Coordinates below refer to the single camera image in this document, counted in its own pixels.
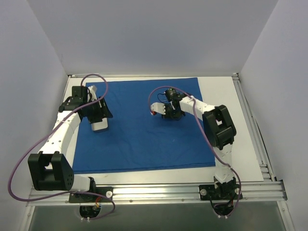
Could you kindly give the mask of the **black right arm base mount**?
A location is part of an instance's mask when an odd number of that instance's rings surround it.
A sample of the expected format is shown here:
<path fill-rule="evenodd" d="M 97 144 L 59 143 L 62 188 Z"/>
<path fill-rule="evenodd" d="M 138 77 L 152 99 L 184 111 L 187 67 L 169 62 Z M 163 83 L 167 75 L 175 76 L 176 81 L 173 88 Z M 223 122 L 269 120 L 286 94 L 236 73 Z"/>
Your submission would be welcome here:
<path fill-rule="evenodd" d="M 199 185 L 199 195 L 202 201 L 211 200 L 241 200 L 242 194 L 237 194 L 239 185 L 222 186 L 216 184 Z"/>

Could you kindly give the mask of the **blue surgical cloth wrap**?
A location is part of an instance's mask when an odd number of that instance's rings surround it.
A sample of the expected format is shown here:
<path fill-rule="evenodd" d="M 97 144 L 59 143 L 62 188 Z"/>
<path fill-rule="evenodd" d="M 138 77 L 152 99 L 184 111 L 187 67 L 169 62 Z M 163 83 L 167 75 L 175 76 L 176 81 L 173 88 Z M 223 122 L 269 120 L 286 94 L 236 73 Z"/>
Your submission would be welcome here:
<path fill-rule="evenodd" d="M 93 132 L 87 119 L 79 125 L 73 171 L 112 173 L 187 167 L 212 167 L 214 155 L 192 115 L 180 120 L 151 115 L 148 104 L 173 86 L 201 99 L 196 78 L 95 83 L 113 118 L 108 129 Z"/>

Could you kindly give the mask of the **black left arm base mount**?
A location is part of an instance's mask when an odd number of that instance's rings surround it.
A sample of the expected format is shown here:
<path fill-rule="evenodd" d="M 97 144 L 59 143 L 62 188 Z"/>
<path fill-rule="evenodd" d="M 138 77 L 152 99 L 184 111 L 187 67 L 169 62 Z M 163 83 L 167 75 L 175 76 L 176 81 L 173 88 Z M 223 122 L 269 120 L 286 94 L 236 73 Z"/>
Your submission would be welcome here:
<path fill-rule="evenodd" d="M 89 192 L 103 195 L 103 198 L 92 194 L 71 193 L 69 203 L 106 203 L 113 197 L 113 187 L 94 187 Z"/>

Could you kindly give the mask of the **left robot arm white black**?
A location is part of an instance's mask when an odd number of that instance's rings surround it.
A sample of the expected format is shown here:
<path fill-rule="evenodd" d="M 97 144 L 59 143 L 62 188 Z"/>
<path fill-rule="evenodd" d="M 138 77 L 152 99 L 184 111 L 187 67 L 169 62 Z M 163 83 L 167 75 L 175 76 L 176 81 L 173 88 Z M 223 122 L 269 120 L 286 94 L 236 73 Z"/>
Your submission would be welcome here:
<path fill-rule="evenodd" d="M 108 128 L 113 115 L 105 99 L 99 100 L 96 86 L 73 86 L 72 95 L 59 107 L 54 133 L 37 154 L 30 154 L 28 166 L 33 186 L 37 191 L 79 191 L 86 202 L 97 196 L 94 180 L 74 174 L 66 159 L 69 143 L 82 119 L 86 118 L 93 132 Z"/>

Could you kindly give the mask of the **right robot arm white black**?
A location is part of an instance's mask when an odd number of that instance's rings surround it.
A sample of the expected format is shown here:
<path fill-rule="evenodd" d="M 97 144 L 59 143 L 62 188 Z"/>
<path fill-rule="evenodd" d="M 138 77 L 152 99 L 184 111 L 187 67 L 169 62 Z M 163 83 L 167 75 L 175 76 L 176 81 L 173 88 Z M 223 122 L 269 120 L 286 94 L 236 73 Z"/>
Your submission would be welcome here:
<path fill-rule="evenodd" d="M 195 117 L 215 156 L 214 194 L 226 198 L 231 193 L 231 186 L 236 185 L 236 174 L 231 166 L 236 128 L 227 107 L 209 105 L 175 88 L 167 89 L 164 95 L 168 103 L 163 105 L 163 118 L 180 119 L 186 114 Z"/>

